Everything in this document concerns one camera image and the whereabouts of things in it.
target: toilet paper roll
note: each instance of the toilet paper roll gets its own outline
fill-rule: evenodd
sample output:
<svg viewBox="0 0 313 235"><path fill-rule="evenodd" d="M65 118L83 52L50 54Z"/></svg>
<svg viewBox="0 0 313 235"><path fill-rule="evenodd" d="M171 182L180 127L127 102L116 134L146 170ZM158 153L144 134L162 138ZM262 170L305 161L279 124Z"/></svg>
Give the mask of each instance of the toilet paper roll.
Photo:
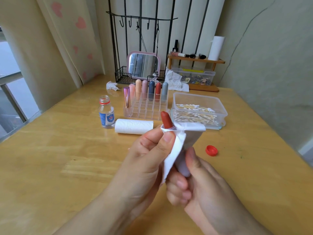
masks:
<svg viewBox="0 0 313 235"><path fill-rule="evenodd" d="M153 121L117 119L115 122L116 133L144 134L153 129Z"/></svg>
<svg viewBox="0 0 313 235"><path fill-rule="evenodd" d="M219 53L221 52L223 43L224 43L225 37L222 36L214 36L212 45L211 45L211 49L209 52L209 56L208 59L209 60L218 60L219 57Z"/></svg>

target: clear plastic box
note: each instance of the clear plastic box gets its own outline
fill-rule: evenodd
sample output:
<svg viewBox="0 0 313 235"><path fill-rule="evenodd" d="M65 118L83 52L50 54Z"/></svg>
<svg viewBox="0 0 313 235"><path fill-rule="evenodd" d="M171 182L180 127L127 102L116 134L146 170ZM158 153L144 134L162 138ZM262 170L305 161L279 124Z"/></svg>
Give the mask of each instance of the clear plastic box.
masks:
<svg viewBox="0 0 313 235"><path fill-rule="evenodd" d="M161 120L161 111L167 111L167 101L166 100L155 99L155 94L143 93L140 98L136 98L131 102L130 108L123 107L123 112L125 117L138 118L138 119L149 119L149 120Z"/></svg>
<svg viewBox="0 0 313 235"><path fill-rule="evenodd" d="M190 67L172 67L172 71L182 76L181 82L210 86L215 72L209 69L200 70Z"/></svg>
<svg viewBox="0 0 313 235"><path fill-rule="evenodd" d="M227 116L221 101L212 96L175 92L171 118L177 122L199 122L207 129L220 130Z"/></svg>

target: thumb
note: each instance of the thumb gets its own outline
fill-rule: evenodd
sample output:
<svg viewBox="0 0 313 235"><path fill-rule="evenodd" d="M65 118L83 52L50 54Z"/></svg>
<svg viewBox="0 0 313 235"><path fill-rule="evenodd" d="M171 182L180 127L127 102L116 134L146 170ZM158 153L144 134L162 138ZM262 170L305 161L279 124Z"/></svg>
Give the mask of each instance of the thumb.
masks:
<svg viewBox="0 0 313 235"><path fill-rule="evenodd" d="M149 153L145 155L145 165L148 168L158 168L161 162L170 154L172 151L175 134L171 131L165 132L155 146Z"/></svg>
<svg viewBox="0 0 313 235"><path fill-rule="evenodd" d="M214 180L210 172L202 165L193 147L188 148L186 151L186 165L190 174L198 183L207 184L209 181Z"/></svg>

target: plastic bottle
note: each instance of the plastic bottle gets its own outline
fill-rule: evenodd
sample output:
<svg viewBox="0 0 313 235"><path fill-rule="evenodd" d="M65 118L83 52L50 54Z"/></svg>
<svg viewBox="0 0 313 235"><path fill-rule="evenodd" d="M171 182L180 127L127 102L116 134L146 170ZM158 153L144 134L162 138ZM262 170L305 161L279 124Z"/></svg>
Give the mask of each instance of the plastic bottle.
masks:
<svg viewBox="0 0 313 235"><path fill-rule="evenodd" d="M102 127L113 128L115 126L114 108L107 95L100 97L99 115Z"/></svg>

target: acrylic lipstick organizer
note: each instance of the acrylic lipstick organizer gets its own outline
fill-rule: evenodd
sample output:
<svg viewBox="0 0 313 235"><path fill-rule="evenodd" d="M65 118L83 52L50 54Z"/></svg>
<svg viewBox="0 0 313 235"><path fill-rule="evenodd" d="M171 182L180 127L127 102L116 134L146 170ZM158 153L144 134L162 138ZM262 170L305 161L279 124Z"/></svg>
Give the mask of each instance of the acrylic lipstick organizer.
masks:
<svg viewBox="0 0 313 235"><path fill-rule="evenodd" d="M129 108L123 107L125 117L161 120L161 111L167 111L168 94L166 100L155 99L155 94L141 93L140 97L134 97Z"/></svg>

